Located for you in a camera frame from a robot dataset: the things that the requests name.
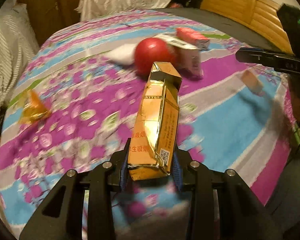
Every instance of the barcode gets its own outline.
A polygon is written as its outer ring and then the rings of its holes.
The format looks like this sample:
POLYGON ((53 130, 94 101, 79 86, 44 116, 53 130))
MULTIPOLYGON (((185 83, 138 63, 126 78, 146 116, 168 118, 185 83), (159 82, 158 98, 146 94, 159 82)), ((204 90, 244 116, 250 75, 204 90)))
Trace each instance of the barcode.
POLYGON ((199 58, 197 56, 192 57, 192 65, 193 65, 194 70, 199 69, 199 58))
POLYGON ((161 148, 161 150, 160 150, 160 157, 164 161, 165 165, 168 165, 169 155, 170 155, 170 152, 168 152, 168 151, 166 151, 166 150, 164 150, 164 149, 161 148))

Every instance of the wooden headboard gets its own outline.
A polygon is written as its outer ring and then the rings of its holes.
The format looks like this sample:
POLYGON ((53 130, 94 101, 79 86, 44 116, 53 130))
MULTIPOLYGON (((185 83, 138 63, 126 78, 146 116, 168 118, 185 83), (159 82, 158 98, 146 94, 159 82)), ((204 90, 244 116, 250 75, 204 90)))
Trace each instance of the wooden headboard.
POLYGON ((279 5, 271 0, 203 0, 200 8, 239 22, 282 51, 292 53, 287 34, 276 13, 279 5))

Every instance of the red ball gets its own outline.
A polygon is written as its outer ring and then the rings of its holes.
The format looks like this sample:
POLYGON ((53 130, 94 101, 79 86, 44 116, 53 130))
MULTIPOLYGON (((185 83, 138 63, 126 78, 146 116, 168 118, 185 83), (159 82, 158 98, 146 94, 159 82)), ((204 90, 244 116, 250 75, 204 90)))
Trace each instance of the red ball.
POLYGON ((155 61, 170 62, 175 66, 176 59, 173 47, 158 38, 144 39, 134 52, 134 64, 140 76, 149 76, 155 61))

